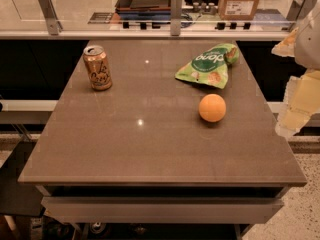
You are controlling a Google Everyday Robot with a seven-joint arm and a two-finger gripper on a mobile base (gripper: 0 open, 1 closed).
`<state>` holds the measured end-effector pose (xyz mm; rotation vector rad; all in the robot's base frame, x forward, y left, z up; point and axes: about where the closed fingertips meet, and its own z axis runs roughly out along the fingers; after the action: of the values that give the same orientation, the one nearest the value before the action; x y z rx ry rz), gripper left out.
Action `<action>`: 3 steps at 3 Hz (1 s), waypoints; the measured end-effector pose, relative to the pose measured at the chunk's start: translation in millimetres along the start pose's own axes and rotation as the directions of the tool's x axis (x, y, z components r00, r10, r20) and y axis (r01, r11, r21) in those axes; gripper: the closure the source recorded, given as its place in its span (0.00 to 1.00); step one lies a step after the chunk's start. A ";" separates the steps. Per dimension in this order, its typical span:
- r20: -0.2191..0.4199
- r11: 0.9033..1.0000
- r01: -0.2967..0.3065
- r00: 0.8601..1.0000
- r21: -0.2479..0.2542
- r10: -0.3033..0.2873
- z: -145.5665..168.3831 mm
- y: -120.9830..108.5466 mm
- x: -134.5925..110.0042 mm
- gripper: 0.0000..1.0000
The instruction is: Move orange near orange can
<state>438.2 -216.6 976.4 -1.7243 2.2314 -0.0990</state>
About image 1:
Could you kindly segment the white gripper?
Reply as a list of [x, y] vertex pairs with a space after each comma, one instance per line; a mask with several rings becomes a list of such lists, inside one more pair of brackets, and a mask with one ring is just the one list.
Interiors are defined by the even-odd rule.
[[296, 63], [308, 68], [301, 77], [290, 77], [277, 117], [276, 133], [290, 138], [320, 109], [320, 1], [271, 53], [280, 57], [295, 55]]

